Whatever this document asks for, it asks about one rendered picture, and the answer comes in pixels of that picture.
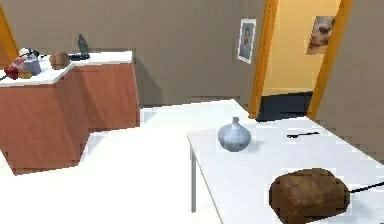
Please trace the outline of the dark grey bottle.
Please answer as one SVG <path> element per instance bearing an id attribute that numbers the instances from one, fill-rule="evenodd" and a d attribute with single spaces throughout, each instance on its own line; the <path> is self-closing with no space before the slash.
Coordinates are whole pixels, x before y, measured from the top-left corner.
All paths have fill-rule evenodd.
<path id="1" fill-rule="evenodd" d="M 82 54 L 89 53 L 88 44 L 82 34 L 78 35 L 78 47 Z"/>

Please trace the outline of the red apple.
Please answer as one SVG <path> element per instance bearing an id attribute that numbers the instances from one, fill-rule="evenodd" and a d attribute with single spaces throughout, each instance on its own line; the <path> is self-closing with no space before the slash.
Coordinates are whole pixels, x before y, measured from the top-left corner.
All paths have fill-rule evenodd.
<path id="1" fill-rule="evenodd" d="M 13 80 L 16 80 L 18 78 L 19 71 L 16 67 L 9 66 L 9 67 L 4 69 L 4 72 L 6 73 L 7 77 L 9 77 Z"/>

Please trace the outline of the wooden cabinet with white top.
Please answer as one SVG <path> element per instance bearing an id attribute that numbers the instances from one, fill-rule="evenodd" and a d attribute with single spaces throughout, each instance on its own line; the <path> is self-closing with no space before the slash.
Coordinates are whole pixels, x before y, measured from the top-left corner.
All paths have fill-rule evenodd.
<path id="1" fill-rule="evenodd" d="M 92 132 L 140 125 L 131 51 L 40 65 L 37 76 L 0 81 L 0 151 L 13 174 L 76 166 Z"/>

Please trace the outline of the thin black utensil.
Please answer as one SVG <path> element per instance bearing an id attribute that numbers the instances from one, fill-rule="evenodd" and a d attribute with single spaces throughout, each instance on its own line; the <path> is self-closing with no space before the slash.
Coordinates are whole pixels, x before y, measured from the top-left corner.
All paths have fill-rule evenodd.
<path id="1" fill-rule="evenodd" d="M 353 189 L 353 190 L 350 191 L 350 193 L 357 193 L 357 192 L 367 191 L 369 189 L 376 188 L 376 187 L 381 187 L 381 186 L 384 186 L 384 182 L 380 182 L 380 183 L 376 183 L 376 184 L 373 184 L 373 185 L 369 185 L 369 186 Z"/>
<path id="2" fill-rule="evenodd" d="M 307 133 L 298 133 L 298 134 L 289 134 L 287 135 L 288 138 L 296 139 L 300 136 L 309 136 L 309 135 L 318 135 L 319 132 L 307 132 Z"/>

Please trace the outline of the framed portrait picture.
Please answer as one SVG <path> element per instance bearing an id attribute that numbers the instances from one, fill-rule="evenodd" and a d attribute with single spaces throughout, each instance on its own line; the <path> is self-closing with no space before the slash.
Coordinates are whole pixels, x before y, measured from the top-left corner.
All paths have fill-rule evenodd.
<path id="1" fill-rule="evenodd" d="M 238 44 L 238 59 L 242 62 L 251 63 L 253 41 L 255 37 L 256 19 L 242 19 Z"/>

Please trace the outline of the white and black kettle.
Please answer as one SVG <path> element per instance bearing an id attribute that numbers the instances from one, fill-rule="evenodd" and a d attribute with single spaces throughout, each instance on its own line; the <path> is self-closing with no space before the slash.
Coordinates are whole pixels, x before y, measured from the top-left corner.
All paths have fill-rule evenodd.
<path id="1" fill-rule="evenodd" d="M 31 48 L 21 48 L 19 50 L 19 56 L 24 59 L 37 59 L 40 53 L 37 50 Z"/>

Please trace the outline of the white table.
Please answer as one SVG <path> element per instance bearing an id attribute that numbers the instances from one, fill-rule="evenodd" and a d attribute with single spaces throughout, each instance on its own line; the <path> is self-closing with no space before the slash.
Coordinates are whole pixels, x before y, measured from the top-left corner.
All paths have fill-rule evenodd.
<path id="1" fill-rule="evenodd" d="M 216 129 L 187 134 L 191 159 L 191 210 L 196 210 L 196 173 L 202 174 L 219 224 L 282 224 L 269 206 L 276 177 L 324 168 L 350 190 L 384 182 L 384 165 L 308 118 L 251 123 L 252 140 L 241 152 L 218 142 Z M 319 132 L 288 138 L 289 134 Z M 384 224 L 384 186 L 353 193 L 346 212 L 314 224 Z"/>

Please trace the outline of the black flat pan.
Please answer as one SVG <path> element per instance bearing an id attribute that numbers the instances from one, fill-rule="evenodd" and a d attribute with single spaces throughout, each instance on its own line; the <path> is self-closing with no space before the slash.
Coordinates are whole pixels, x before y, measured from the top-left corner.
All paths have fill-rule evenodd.
<path id="1" fill-rule="evenodd" d="M 68 55 L 69 56 L 69 59 L 70 61 L 81 61 L 81 60 L 87 60 L 90 58 L 90 55 L 89 54 L 71 54 L 71 55 Z"/>

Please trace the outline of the framed brown picture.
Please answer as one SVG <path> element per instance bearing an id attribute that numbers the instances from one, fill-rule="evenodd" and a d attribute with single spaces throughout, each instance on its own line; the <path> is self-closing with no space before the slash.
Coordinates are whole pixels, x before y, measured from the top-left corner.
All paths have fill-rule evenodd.
<path id="1" fill-rule="evenodd" d="M 316 17 L 308 44 L 307 55 L 319 55 L 326 52 L 334 24 L 334 16 Z"/>

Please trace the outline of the orange door frame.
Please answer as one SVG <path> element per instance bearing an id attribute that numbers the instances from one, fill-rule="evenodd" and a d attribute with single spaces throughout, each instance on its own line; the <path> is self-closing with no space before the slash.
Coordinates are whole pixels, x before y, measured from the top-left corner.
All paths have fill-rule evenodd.
<path id="1" fill-rule="evenodd" d="M 266 0 L 249 116 L 257 118 L 267 96 L 310 91 L 306 116 L 316 118 L 354 0 Z M 330 40 L 309 55 L 318 16 L 333 16 Z"/>

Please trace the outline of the grey round vase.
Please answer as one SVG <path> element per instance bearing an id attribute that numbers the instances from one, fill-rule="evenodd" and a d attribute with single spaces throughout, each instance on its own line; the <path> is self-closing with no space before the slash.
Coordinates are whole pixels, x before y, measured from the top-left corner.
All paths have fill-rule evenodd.
<path id="1" fill-rule="evenodd" d="M 251 134 L 239 123 L 239 118 L 234 117 L 231 124 L 219 129 L 218 141 L 227 151 L 240 152 L 249 145 Z"/>

